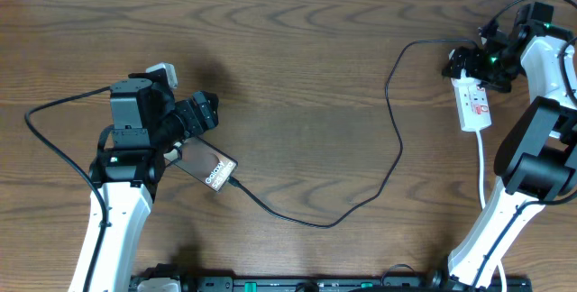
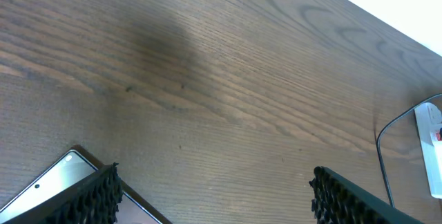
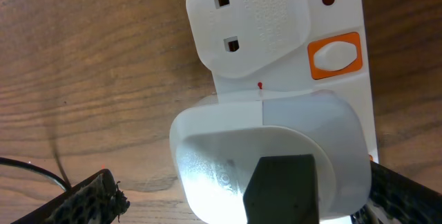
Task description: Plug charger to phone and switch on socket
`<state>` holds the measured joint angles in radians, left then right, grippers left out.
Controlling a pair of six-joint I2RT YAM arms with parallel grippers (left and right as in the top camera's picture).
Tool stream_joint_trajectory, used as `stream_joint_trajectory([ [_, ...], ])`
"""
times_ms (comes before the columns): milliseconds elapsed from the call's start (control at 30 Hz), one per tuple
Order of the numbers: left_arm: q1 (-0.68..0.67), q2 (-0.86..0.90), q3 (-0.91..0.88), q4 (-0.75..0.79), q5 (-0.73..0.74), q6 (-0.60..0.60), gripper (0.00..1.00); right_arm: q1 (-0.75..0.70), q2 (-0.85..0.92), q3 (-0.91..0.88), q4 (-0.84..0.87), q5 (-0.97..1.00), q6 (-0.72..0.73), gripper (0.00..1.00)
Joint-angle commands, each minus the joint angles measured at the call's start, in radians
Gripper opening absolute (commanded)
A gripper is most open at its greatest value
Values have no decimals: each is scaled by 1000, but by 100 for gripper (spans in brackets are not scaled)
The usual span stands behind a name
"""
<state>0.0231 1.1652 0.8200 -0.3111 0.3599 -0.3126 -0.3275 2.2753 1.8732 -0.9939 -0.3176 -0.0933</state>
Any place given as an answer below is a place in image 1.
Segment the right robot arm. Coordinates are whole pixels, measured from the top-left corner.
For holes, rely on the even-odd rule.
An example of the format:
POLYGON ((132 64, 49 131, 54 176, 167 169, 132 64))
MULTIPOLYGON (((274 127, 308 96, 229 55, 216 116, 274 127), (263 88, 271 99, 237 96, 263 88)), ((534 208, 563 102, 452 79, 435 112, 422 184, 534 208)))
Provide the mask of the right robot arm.
POLYGON ((443 76, 453 83, 465 132, 490 125, 486 93, 508 93, 527 79, 530 105, 500 144, 496 183, 475 224, 448 256, 439 287, 486 290, 502 257, 531 219, 548 205, 576 197, 576 38, 553 23, 554 9, 520 0, 510 33, 492 18, 479 29, 480 47, 459 47, 443 76))

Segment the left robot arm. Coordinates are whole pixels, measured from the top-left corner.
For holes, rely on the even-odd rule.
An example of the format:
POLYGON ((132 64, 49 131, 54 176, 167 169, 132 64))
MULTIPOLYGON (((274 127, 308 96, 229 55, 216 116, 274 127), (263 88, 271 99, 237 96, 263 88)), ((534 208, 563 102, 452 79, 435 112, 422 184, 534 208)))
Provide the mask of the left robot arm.
POLYGON ((113 84, 110 106, 113 123, 102 131, 90 166, 96 189, 72 291, 128 289, 165 154, 218 124, 217 95, 198 91, 177 101, 168 81, 146 75, 113 84))

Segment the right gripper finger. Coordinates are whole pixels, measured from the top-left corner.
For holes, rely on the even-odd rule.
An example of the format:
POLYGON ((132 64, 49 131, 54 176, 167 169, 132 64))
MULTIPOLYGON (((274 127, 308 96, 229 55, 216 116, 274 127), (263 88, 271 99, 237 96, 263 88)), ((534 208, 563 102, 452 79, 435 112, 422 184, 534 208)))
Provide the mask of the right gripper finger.
POLYGON ((476 71, 475 62, 476 49, 459 47, 455 49, 453 59, 442 69, 443 77, 452 79, 461 79, 469 77, 476 71))
POLYGON ((511 82, 508 80, 482 80, 480 87, 485 90, 492 90, 499 93, 510 93, 512 89, 511 82))

